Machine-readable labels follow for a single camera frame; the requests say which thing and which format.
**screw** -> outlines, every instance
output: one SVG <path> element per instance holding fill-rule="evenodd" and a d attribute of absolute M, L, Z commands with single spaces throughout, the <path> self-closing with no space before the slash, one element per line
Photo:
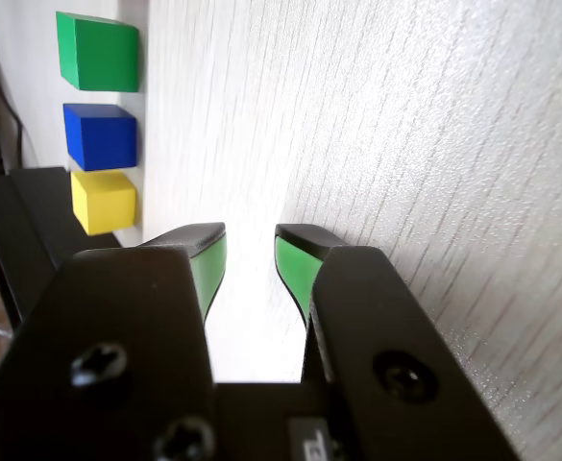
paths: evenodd
<path fill-rule="evenodd" d="M 154 449 L 157 461 L 205 461 L 214 454 L 214 434 L 203 419 L 186 417 L 168 426 Z"/>
<path fill-rule="evenodd" d="M 421 400 L 426 394 L 426 384 L 412 369 L 394 366 L 385 370 L 389 393 L 403 400 Z"/>
<path fill-rule="evenodd" d="M 373 368 L 380 385 L 396 399 L 423 403 L 436 395 L 438 383 L 434 373 L 406 352 L 381 352 L 375 357 Z"/>
<path fill-rule="evenodd" d="M 127 368 L 127 353 L 119 344 L 99 343 L 71 363 L 71 384 L 87 387 L 115 379 Z"/>

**black cable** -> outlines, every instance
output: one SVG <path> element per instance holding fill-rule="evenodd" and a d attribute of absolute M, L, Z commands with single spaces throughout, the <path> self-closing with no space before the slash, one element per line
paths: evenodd
<path fill-rule="evenodd" d="M 8 102 L 8 98 L 5 96 L 5 92 L 3 91 L 3 87 L 0 84 L 0 98 L 3 101 L 3 104 L 7 108 L 8 112 L 12 116 L 13 120 L 15 121 L 16 129 L 17 129 L 17 138 L 16 138 L 16 146 L 15 146 L 15 156 L 16 156 L 16 165 L 18 168 L 22 168 L 22 121 L 18 114 L 15 113 L 15 110 L 12 108 L 10 103 Z"/>

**green finger pad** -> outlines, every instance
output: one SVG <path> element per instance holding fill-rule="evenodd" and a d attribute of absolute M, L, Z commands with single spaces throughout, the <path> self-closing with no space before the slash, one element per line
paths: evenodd
<path fill-rule="evenodd" d="M 191 272 L 203 318 L 206 318 L 212 298 L 225 274 L 226 260 L 227 237 L 225 235 L 191 258 Z"/>
<path fill-rule="evenodd" d="M 308 319 L 312 285 L 323 261 L 280 237 L 276 239 L 276 259 L 282 280 L 300 305 L 304 318 Z"/>

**wooden block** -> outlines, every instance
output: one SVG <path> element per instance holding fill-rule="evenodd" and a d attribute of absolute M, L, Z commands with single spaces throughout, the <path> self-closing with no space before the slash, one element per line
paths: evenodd
<path fill-rule="evenodd" d="M 88 235 L 128 228 L 135 220 L 135 187 L 120 171 L 71 172 L 73 212 Z"/>
<path fill-rule="evenodd" d="M 85 171 L 137 165 L 137 121 L 113 104 L 63 104 L 67 150 Z"/>
<path fill-rule="evenodd" d="M 78 89 L 137 91 L 138 31 L 100 17 L 57 12 L 61 75 Z"/>

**white wall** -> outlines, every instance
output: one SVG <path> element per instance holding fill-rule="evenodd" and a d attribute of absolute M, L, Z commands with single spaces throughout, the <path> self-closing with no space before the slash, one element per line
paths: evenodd
<path fill-rule="evenodd" d="M 56 11 L 118 19 L 140 31 L 140 92 L 81 91 L 61 76 Z M 143 190 L 141 139 L 145 123 L 145 62 L 148 3 L 116 0 L 1 0 L 0 79 L 12 106 L 24 124 L 23 166 L 64 166 L 79 169 L 67 153 L 63 103 L 119 104 L 138 119 L 140 164 L 125 170 L 139 191 Z M 15 125 L 0 102 L 0 142 L 8 168 L 15 162 Z M 141 243 L 141 211 L 137 225 L 120 230 L 123 245 Z"/>

